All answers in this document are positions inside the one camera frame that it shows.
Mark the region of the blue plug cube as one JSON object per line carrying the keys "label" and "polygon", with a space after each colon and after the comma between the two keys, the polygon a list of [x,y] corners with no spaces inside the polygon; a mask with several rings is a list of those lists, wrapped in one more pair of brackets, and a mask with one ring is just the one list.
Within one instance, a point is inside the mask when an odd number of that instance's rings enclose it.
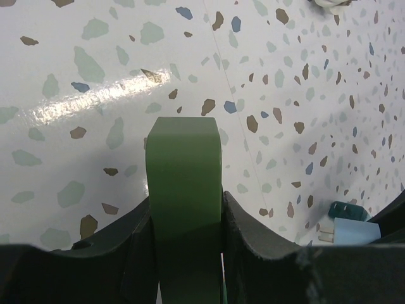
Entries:
{"label": "blue plug cube", "polygon": [[376,223],[334,218],[333,226],[320,229],[318,240],[336,246],[360,246],[381,237],[380,226]]}

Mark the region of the green power strip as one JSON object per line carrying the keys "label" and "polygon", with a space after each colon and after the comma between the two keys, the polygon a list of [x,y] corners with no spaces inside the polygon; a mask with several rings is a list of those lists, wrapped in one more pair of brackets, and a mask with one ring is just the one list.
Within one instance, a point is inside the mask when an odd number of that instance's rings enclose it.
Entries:
{"label": "green power strip", "polygon": [[221,170],[214,118],[157,119],[146,173],[163,303],[221,302]]}

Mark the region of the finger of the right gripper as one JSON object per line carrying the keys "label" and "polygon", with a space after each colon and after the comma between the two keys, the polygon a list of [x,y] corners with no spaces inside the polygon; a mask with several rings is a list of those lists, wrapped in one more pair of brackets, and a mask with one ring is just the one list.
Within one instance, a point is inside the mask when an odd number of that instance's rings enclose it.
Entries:
{"label": "finger of the right gripper", "polygon": [[404,244],[405,242],[405,192],[372,217],[369,222],[379,225],[381,238],[372,244]]}

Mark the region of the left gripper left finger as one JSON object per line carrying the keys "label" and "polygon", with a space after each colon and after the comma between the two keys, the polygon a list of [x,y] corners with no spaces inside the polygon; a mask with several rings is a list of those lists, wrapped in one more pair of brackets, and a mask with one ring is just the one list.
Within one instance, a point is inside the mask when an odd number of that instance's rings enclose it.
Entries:
{"label": "left gripper left finger", "polygon": [[149,200],[70,250],[1,245],[1,303],[155,303]]}

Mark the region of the teal plug cube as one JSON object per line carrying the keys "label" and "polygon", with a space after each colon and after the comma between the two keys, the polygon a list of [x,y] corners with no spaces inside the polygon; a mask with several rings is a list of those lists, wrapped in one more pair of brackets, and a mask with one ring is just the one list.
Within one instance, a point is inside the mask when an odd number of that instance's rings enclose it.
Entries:
{"label": "teal plug cube", "polygon": [[328,217],[330,219],[340,218],[365,222],[370,216],[362,206],[335,201],[329,208]]}

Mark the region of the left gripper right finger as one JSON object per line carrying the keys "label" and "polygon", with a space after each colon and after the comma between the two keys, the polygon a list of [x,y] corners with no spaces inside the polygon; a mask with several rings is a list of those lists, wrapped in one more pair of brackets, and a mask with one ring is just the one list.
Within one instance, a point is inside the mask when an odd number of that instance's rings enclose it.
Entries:
{"label": "left gripper right finger", "polygon": [[299,246],[222,198],[229,303],[403,303],[404,244]]}

